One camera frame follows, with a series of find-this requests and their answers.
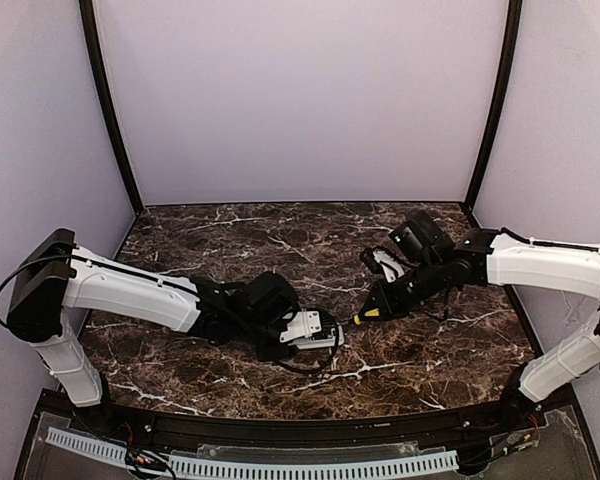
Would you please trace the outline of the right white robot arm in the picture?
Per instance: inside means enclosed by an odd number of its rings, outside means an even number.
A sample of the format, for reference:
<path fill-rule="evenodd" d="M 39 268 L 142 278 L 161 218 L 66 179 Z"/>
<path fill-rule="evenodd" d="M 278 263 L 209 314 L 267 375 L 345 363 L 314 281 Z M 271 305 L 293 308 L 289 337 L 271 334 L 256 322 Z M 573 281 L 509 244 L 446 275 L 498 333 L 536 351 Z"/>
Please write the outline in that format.
<path fill-rule="evenodd" d="M 600 304 L 600 244 L 525 238 L 507 228 L 473 228 L 454 242 L 424 211 L 390 233 L 411 268 L 383 247 L 360 258 L 378 275 L 353 322 L 401 319 L 439 293 L 466 285 L 530 286 L 580 294 Z M 579 330 L 519 367 L 504 402 L 538 404 L 600 365 L 600 307 Z"/>

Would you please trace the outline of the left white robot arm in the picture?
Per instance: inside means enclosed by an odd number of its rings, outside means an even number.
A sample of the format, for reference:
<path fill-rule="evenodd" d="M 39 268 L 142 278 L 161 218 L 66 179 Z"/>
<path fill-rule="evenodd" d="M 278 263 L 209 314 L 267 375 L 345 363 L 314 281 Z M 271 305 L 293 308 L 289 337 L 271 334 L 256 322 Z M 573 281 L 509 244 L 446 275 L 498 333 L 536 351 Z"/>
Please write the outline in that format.
<path fill-rule="evenodd" d="M 67 322 L 68 308 L 149 321 L 214 346 L 241 340 L 262 361 L 288 358 L 320 329 L 318 314 L 301 310 L 278 274 L 249 283 L 160 275 L 100 257 L 67 229 L 54 231 L 3 283 L 13 289 L 0 325 L 37 351 L 78 408 L 101 405 L 105 387 Z"/>

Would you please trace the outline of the yellow handled screwdriver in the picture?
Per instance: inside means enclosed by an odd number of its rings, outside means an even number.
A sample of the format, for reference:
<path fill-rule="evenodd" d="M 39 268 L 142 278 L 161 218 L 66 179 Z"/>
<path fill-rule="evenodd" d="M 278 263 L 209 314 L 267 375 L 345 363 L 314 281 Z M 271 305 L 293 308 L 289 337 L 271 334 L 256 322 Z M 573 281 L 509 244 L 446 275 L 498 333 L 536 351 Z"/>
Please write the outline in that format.
<path fill-rule="evenodd" d="M 381 315 L 381 311 L 377 308 L 371 310 L 362 310 L 359 313 L 355 314 L 350 319 L 346 320 L 343 323 L 343 326 L 361 326 L 370 322 L 379 322 L 382 321 L 383 317 Z"/>

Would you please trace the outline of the white remote control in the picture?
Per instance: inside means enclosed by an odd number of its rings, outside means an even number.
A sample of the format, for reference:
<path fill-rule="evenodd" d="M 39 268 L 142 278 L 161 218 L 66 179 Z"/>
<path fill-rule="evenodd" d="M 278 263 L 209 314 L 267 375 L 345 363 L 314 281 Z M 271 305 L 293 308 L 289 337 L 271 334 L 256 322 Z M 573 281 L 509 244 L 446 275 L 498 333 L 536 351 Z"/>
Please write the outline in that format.
<path fill-rule="evenodd" d="M 298 338 L 291 345 L 299 350 L 329 349 L 339 347 L 344 343 L 344 333 L 341 329 L 332 331 L 326 336 L 312 336 L 310 338 Z"/>

